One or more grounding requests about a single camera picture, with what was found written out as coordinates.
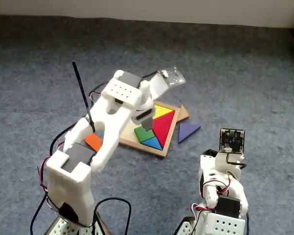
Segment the yellow triangle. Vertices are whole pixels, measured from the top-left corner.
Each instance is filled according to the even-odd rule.
[[[155,104],[155,108],[156,108],[156,114],[155,116],[153,117],[153,119],[156,119],[158,117],[161,117],[165,114],[168,114],[170,112],[172,112],[173,110],[171,109],[168,109],[168,108],[165,108],[165,107],[162,107],[162,106],[159,106],[159,105],[156,105]]]

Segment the green square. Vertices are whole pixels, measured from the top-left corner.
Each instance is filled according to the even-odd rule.
[[[134,131],[140,143],[155,137],[152,130],[146,131],[142,126],[136,127]]]

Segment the purple triangle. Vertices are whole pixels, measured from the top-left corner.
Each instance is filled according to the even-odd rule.
[[[187,137],[196,132],[200,127],[201,125],[181,123],[178,132],[178,143],[184,141]]]

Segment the transparent plastic part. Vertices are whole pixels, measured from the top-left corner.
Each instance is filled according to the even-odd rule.
[[[170,67],[168,69],[161,70],[160,73],[164,77],[169,87],[181,85],[186,82],[185,78],[183,77],[180,70],[177,69],[177,67]]]

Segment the red triangle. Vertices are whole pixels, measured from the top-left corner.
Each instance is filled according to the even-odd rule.
[[[162,148],[165,146],[174,113],[175,111],[172,111],[153,120],[152,130]]]

